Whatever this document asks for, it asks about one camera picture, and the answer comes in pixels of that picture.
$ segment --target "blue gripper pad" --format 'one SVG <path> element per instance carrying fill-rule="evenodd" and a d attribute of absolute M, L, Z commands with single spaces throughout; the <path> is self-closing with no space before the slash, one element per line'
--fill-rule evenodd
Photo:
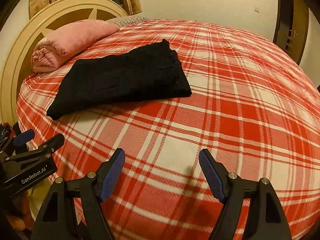
<path fill-rule="evenodd" d="M 204 150 L 201 150 L 199 153 L 199 164 L 213 196 L 217 198 L 221 203 L 223 203 L 226 199 L 226 196 L 223 193 L 222 181 L 216 170 L 212 166 L 209 158 L 205 154 Z"/>
<path fill-rule="evenodd" d="M 32 129 L 25 131 L 14 138 L 13 146 L 20 147 L 25 143 L 27 143 L 28 141 L 31 141 L 34 137 L 35 137 L 35 131 L 33 131 Z"/>
<path fill-rule="evenodd" d="M 122 171 L 124 161 L 125 161 L 125 153 L 124 153 L 124 150 L 121 149 L 118 156 L 112 163 L 108 173 L 106 174 L 106 176 L 102 181 L 102 190 L 99 195 L 100 203 L 104 202 L 105 199 L 111 197 L 113 189 Z"/>

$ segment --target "bedspread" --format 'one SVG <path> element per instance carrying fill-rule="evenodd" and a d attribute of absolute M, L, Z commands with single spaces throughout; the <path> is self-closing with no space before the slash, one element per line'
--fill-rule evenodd
<path fill-rule="evenodd" d="M 46 116 L 75 60 L 122 54 L 166 39 L 178 53 L 192 96 L 103 105 Z M 229 172 L 270 179 L 300 239 L 320 211 L 320 94 L 280 48 L 243 30 L 195 21 L 153 20 L 98 41 L 52 73 L 22 84 L 21 130 L 34 129 L 34 149 L 56 133 L 57 176 L 95 171 L 117 147 L 126 161 L 102 208 L 117 239 L 207 239 L 222 205 L 198 163 L 208 148 Z M 234 239 L 241 239 L 249 201 Z M 81 204 L 76 208 L 83 217 Z"/>

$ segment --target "doorway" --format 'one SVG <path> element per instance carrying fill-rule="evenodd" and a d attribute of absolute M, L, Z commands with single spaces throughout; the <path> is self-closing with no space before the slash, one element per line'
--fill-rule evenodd
<path fill-rule="evenodd" d="M 300 64 L 307 40 L 309 8 L 304 0 L 279 0 L 276 45 Z"/>

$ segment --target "white wall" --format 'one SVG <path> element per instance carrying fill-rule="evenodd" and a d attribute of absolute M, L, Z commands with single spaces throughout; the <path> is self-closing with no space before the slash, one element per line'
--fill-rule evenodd
<path fill-rule="evenodd" d="M 20 0 L 0 31 L 0 77 L 2 76 L 3 67 L 10 50 L 28 21 L 29 0 Z"/>
<path fill-rule="evenodd" d="M 306 46 L 303 51 L 299 66 L 310 78 L 313 84 L 320 85 L 320 24 L 309 9 L 309 28 L 306 40 Z"/>
<path fill-rule="evenodd" d="M 197 20 L 249 30 L 272 41 L 278 0 L 140 0 L 149 19 Z"/>

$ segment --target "striped pillow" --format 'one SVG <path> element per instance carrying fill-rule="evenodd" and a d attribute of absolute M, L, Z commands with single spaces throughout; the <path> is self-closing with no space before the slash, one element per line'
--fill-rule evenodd
<path fill-rule="evenodd" d="M 124 28 L 131 24 L 143 23 L 146 21 L 148 21 L 147 18 L 139 15 L 123 16 L 107 20 L 107 22 L 111 22 L 115 25 L 118 25 L 120 28 Z"/>

